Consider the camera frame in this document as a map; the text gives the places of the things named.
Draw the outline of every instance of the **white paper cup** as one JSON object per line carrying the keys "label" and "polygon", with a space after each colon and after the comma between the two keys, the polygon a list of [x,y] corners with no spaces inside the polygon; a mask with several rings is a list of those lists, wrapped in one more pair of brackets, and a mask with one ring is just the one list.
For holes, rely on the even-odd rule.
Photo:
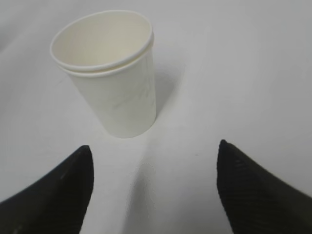
{"label": "white paper cup", "polygon": [[106,11],[66,26],[50,51],[106,130],[128,138],[145,132],[156,118],[153,42],[144,16]]}

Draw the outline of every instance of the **white surface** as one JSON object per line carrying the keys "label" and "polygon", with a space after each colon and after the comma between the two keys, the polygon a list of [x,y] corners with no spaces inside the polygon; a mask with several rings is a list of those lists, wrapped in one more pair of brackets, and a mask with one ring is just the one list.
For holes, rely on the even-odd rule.
{"label": "white surface", "polygon": [[[222,138],[312,195],[311,8],[310,0],[2,1],[0,199],[89,144],[95,187],[82,234],[230,233],[215,181]],[[159,114],[133,139],[104,131],[48,53],[60,28],[108,9],[141,12],[154,25]]]}

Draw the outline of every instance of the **cup rim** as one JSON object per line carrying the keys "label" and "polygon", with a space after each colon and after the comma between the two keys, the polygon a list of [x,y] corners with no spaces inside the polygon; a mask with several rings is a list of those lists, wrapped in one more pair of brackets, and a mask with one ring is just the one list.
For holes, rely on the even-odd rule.
{"label": "cup rim", "polygon": [[154,44],[154,35],[152,34],[152,41],[151,43],[148,45],[148,47],[140,54],[138,55],[136,58],[134,58],[132,61],[130,61],[127,64],[124,65],[120,65],[118,67],[113,67],[109,70],[104,70],[104,71],[90,71],[90,72],[77,72],[77,71],[72,71],[72,70],[68,70],[64,67],[61,67],[58,65],[59,69],[61,69],[63,72],[75,76],[75,77],[80,77],[80,78],[99,78],[99,77],[107,77],[119,72],[122,72],[134,65],[136,65],[138,62],[141,61],[141,59],[143,59],[152,49]]}
{"label": "cup rim", "polygon": [[[144,20],[146,20],[146,22],[149,24],[150,27],[150,33],[148,36],[147,41],[143,44],[143,46],[137,50],[136,52],[118,60],[115,62],[110,62],[110,63],[105,63],[105,64],[99,64],[99,65],[83,65],[83,66],[79,66],[79,65],[70,65],[67,63],[62,62],[61,60],[59,60],[58,58],[56,58],[53,54],[53,45],[56,41],[56,39],[63,33],[65,32],[70,26],[74,25],[75,23],[82,21],[86,18],[90,18],[96,15],[100,15],[100,14],[106,14],[106,13],[111,13],[111,12],[115,12],[115,13],[120,13],[120,12],[125,12],[125,13],[132,13],[135,15],[138,15],[140,17],[142,17]],[[50,43],[50,55],[52,57],[52,59],[59,65],[59,67],[64,68],[65,70],[71,70],[71,72],[93,72],[93,71],[100,71],[100,70],[107,70],[107,69],[111,69],[114,67],[118,67],[121,66],[123,64],[129,63],[131,62],[131,60],[135,59],[136,57],[138,57],[140,54],[142,54],[147,47],[149,47],[151,41],[153,40],[153,26],[151,24],[151,22],[141,13],[135,12],[135,11],[130,11],[130,10],[108,10],[108,11],[101,11],[101,12],[96,12],[96,13],[92,13],[89,15],[86,15],[84,17],[81,17],[71,23],[69,23],[68,25],[66,25],[65,27],[63,27],[52,39],[51,43]]]}

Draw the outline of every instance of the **paper cup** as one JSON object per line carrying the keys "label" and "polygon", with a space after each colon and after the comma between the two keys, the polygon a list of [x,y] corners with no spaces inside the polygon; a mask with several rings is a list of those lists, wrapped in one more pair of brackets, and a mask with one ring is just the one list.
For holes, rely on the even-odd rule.
{"label": "paper cup", "polygon": [[128,138],[145,132],[156,118],[153,42],[144,16],[106,11],[66,26],[50,51],[106,130]]}

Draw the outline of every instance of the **white table surface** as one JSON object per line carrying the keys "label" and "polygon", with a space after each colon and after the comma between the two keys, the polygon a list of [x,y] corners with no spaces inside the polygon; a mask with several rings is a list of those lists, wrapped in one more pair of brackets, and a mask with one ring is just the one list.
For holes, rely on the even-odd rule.
{"label": "white table surface", "polygon": [[[49,56],[84,15],[153,22],[158,117],[109,136]],[[221,139],[312,195],[311,0],[2,0],[0,200],[80,145],[95,183],[81,234],[228,234],[216,189]]]}

